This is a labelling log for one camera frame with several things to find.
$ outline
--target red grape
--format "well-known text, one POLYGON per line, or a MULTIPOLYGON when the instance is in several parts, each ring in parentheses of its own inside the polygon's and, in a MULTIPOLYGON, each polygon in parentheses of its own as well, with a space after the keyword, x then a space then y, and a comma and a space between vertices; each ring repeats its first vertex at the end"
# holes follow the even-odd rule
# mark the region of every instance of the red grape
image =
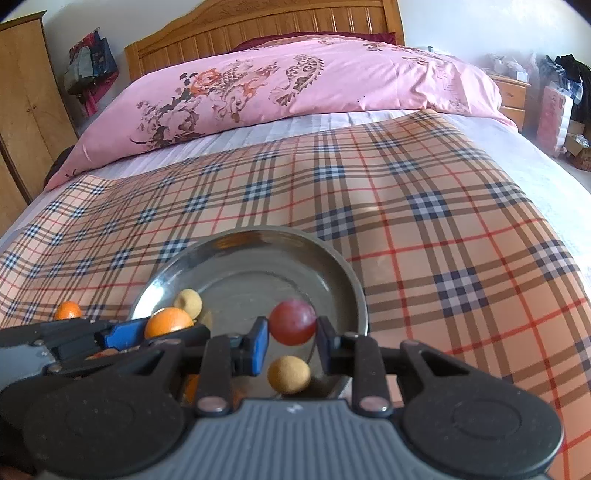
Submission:
POLYGON ((303 300, 285 300, 269 315, 269 332, 283 345, 302 345, 316 332, 316 312, 303 300))

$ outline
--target tan ball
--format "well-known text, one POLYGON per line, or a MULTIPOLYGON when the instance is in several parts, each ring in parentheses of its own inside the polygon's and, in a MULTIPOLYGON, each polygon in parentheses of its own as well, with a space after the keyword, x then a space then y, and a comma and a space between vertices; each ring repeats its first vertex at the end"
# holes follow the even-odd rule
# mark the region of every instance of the tan ball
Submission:
POLYGON ((301 358, 281 356, 269 365, 267 379, 277 393, 293 395, 310 385, 310 367, 301 358))
POLYGON ((203 301, 199 293, 190 288, 185 288, 174 299, 173 305, 178 309, 183 309, 194 320, 201 313, 203 301))

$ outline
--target wooden nightstand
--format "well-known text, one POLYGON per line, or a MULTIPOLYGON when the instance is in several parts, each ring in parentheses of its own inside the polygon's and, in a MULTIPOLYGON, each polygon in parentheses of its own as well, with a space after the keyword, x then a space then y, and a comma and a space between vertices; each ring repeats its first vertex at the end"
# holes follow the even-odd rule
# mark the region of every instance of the wooden nightstand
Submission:
POLYGON ((513 120, 521 132, 525 119, 525 94, 527 87, 531 85, 500 75, 490 74, 489 76, 501 90, 501 113, 513 120))

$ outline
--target pink pillowcase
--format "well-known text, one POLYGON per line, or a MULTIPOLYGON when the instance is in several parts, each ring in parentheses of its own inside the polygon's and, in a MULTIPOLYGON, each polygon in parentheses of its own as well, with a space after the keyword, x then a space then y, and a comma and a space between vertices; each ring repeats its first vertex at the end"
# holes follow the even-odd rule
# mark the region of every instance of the pink pillowcase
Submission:
POLYGON ((397 45, 396 43, 396 33, 351 33, 351 32, 293 32, 293 33, 286 33, 284 35, 267 35, 266 37, 257 37, 251 38, 250 40, 246 40, 238 45, 236 48, 230 50, 230 53, 234 53, 237 51, 248 50, 249 48, 258 47, 259 45, 263 45, 263 43, 267 43, 271 40, 280 40, 282 38, 294 38, 294 37, 304 37, 304 36, 315 36, 315 35, 338 35, 339 37, 353 37, 353 38, 360 38, 361 40, 367 41, 380 41, 384 43, 389 43, 390 45, 397 45))
POLYGON ((334 35, 267 41, 132 83, 88 127, 46 190, 119 158, 296 115, 428 108, 515 128, 500 105, 491 78, 453 57, 334 35))

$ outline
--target white bedsheet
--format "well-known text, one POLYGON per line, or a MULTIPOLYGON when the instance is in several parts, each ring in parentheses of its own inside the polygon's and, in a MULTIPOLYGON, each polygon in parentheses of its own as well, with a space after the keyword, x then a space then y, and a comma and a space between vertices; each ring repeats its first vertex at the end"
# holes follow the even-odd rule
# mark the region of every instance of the white bedsheet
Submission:
MULTIPOLYGON (((216 153, 262 142, 397 118, 410 111, 327 113, 278 120, 209 135, 184 144, 131 157, 100 168, 93 175, 121 179, 174 164, 187 157, 216 153)), ((485 150, 523 189, 548 219, 578 263, 591 295, 591 194, 568 172, 527 139, 488 118, 443 115, 485 150)), ((0 252, 19 231, 66 187, 43 193, 27 207, 0 239, 0 252)))

